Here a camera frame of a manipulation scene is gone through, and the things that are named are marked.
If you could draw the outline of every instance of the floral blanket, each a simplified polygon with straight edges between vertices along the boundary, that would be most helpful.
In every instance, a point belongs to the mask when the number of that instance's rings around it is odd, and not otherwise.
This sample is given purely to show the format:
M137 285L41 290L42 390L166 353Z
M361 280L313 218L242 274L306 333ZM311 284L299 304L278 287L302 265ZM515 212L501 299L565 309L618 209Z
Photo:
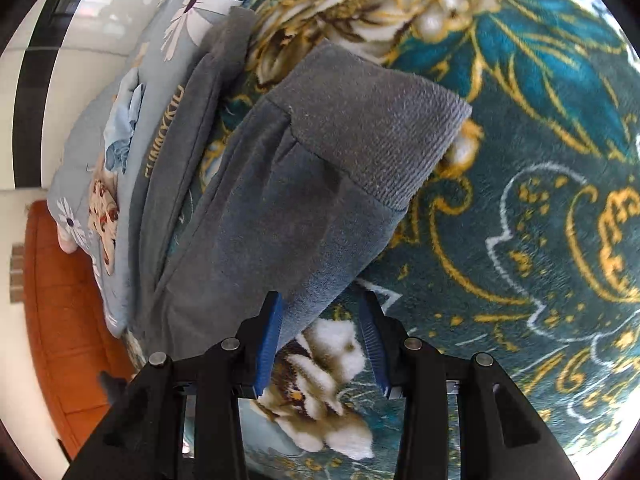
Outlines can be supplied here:
M247 0L246 76L218 111L174 244L251 106L322 38L472 103L471 120L360 276L441 352L489 351L596 479L640 416L640 62L600 0ZM242 405L251 467L393 478L382 399L347 290ZM460 447L451 406L450 476Z

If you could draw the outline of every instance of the white wall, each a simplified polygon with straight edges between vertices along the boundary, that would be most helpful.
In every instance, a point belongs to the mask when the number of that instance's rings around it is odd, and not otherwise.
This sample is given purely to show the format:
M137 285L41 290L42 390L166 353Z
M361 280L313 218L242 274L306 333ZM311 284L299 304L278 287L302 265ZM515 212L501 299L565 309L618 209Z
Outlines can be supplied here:
M38 0L0 54L0 190L14 189L12 135L15 90L40 11ZM64 142L84 108L122 72L160 0L81 0L49 81L42 124L41 183L50 186Z
M38 384L24 319L24 305L9 303L13 244L24 242L27 206L41 189L0 192L0 419L42 480L60 480L68 467Z

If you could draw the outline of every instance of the daisy print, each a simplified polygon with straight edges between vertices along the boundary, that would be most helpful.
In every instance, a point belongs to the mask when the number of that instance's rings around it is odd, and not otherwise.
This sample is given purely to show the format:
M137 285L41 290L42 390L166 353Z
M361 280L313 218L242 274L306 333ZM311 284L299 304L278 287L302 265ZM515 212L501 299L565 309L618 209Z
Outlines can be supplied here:
M228 14L231 7L238 6L242 0L183 0L182 6L171 18L171 23L164 32L164 43L162 51L164 60L169 61L175 53L178 39L184 28L196 46L200 46L202 39L211 24L203 17L200 11L215 12L217 14Z
M84 230L80 227L80 222L74 217L74 212L71 211L69 202L66 201L66 198L62 198L56 202L56 205L60 209L58 218L60 218L66 232L72 235L76 244L85 249L86 237L84 236Z

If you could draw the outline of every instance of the gray hoodie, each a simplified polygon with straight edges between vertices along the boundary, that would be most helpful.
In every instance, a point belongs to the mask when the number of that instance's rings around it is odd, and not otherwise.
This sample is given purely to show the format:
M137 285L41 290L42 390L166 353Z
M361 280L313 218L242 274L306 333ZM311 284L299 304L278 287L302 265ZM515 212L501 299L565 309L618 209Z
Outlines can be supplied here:
M201 354L255 316L268 290L286 301L283 346L380 254L471 112L427 79L325 40L235 130L166 259L254 19L230 13L186 86L148 183L134 262L134 333L148 353Z

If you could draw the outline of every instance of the orange sofa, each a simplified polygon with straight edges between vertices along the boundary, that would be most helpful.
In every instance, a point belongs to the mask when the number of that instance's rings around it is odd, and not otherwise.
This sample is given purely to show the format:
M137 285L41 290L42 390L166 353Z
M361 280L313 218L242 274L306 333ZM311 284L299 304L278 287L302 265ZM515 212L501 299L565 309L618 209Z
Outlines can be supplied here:
M24 309L38 381L73 458L109 407L98 373L129 379L134 369L105 326L91 258L82 250L63 253L44 201L33 203L28 216Z

